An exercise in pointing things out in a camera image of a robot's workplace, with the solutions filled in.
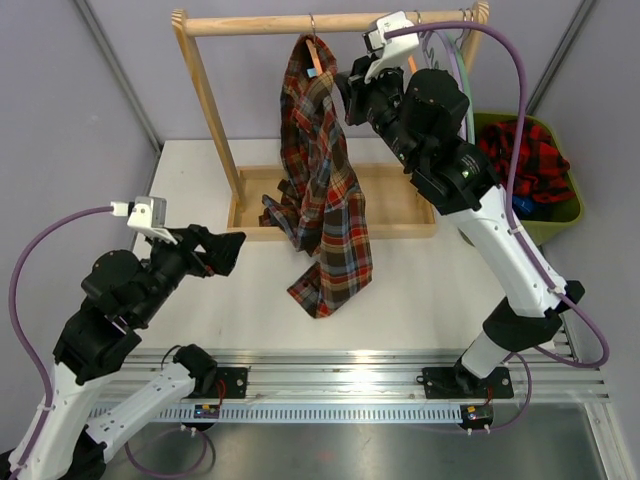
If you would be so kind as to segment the brown multicolour plaid shirt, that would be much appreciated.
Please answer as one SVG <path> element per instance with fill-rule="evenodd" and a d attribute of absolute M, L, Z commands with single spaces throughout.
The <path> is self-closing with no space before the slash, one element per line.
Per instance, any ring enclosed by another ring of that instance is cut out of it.
<path fill-rule="evenodd" d="M 280 158 L 285 173 L 274 199 L 263 195 L 262 227 L 277 227 L 313 261 L 288 289 L 311 317 L 334 314 L 372 281 L 366 200 L 347 152 L 332 90 L 337 61 L 317 38 L 323 74 L 314 76 L 298 37 L 280 93 Z"/>

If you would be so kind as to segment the orange hanger of plaid shirt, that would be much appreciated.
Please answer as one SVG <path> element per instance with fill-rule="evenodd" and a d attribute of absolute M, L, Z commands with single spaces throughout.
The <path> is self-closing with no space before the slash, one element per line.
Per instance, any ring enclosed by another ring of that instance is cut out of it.
<path fill-rule="evenodd" d="M 323 74 L 323 66 L 322 66 L 322 62 L 319 56 L 319 51 L 317 46 L 316 22 L 312 13 L 309 13 L 308 17 L 309 17 L 309 22 L 311 27 L 311 38 L 306 39 L 305 43 L 313 64 L 314 76 L 319 77 L 320 75 Z"/>

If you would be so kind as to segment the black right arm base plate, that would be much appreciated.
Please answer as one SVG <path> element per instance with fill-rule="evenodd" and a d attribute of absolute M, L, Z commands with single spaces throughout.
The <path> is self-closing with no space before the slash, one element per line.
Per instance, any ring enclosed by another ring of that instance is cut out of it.
<path fill-rule="evenodd" d="M 425 367 L 416 377 L 424 388 L 427 399 L 512 399 L 514 390 L 509 370 L 495 368 L 491 374 L 479 379 L 457 367 Z"/>

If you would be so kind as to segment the red black checked shirt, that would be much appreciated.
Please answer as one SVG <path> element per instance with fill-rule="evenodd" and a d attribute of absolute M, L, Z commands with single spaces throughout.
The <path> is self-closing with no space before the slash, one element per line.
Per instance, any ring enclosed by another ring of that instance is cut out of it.
<path fill-rule="evenodd" d="M 492 162 L 504 186 L 508 183 L 516 126 L 516 120 L 491 123 L 477 135 L 477 145 Z M 569 170 L 570 163 L 554 145 L 550 132 L 525 120 L 513 195 L 530 197 L 542 205 L 568 201 L 575 197 L 565 178 Z"/>

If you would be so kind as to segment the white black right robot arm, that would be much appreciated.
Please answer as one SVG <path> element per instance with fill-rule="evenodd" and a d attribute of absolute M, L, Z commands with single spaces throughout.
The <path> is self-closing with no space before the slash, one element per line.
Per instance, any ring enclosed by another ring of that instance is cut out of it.
<path fill-rule="evenodd" d="M 451 367 L 422 373 L 429 398 L 481 398 L 497 393 L 490 379 L 510 354 L 550 341 L 561 313 L 585 293 L 542 257 L 519 226 L 484 152 L 458 132 L 469 108 L 467 96 L 446 71 L 421 69 L 406 79 L 401 68 L 372 80 L 372 61 L 361 57 L 336 75 L 349 125 L 369 123 L 401 162 L 418 194 L 472 242 L 505 296 L 483 322 L 482 331 Z"/>

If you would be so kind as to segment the orange hanger of red shirt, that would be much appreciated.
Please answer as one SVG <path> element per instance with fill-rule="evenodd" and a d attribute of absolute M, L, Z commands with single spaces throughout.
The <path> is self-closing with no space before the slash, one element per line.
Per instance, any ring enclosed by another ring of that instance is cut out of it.
<path fill-rule="evenodd" d="M 422 24 L 422 16 L 419 10 L 415 10 L 416 20 L 414 22 L 415 25 Z M 419 46 L 422 46 L 424 35 L 422 33 L 418 33 Z M 408 67 L 411 74 L 415 74 L 418 71 L 418 65 L 415 60 L 413 54 L 410 54 L 408 57 Z"/>

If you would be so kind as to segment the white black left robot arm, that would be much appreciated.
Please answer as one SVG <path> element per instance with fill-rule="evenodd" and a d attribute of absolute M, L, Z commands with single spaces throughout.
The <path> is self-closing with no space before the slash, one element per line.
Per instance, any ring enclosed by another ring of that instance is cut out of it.
<path fill-rule="evenodd" d="M 105 253 L 82 281 L 86 294 L 53 350 L 51 392 L 18 447 L 1 456 L 4 479 L 98 479 L 106 465 L 171 404 L 225 395 L 214 358 L 195 344 L 124 402 L 98 418 L 90 412 L 141 341 L 138 330 L 187 276 L 228 276 L 246 235 L 212 234 L 200 225 L 153 239 L 147 259 L 128 250 Z"/>

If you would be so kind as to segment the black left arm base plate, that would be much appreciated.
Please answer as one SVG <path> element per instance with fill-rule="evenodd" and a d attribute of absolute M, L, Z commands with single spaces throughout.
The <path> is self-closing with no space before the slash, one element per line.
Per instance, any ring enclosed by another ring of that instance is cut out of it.
<path fill-rule="evenodd" d="M 188 395 L 191 399 L 244 399 L 248 385 L 249 369 L 235 366 L 218 366 L 215 374 L 197 380 L 194 390 Z"/>

